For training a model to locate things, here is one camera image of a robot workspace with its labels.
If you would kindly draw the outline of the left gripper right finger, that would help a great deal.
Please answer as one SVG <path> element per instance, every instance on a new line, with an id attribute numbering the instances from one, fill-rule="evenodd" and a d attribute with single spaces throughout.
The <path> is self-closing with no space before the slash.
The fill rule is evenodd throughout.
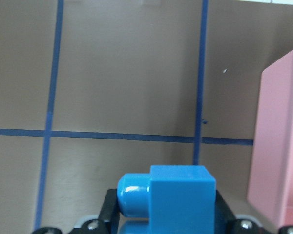
<path id="1" fill-rule="evenodd" d="M 262 223 L 248 214 L 235 215 L 230 209 L 219 191 L 215 199 L 215 222 L 214 232 L 216 234 L 270 234 Z M 290 220 L 281 225 L 277 234 L 293 234 L 293 211 L 290 211 Z"/>

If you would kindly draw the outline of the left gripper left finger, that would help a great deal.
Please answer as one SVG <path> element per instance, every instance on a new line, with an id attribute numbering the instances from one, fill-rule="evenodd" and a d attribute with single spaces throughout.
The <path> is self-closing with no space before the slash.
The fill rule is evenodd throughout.
<path id="1" fill-rule="evenodd" d="M 79 219 L 68 234 L 116 234 L 119 220 L 117 190 L 109 189 L 99 215 L 89 215 Z"/>

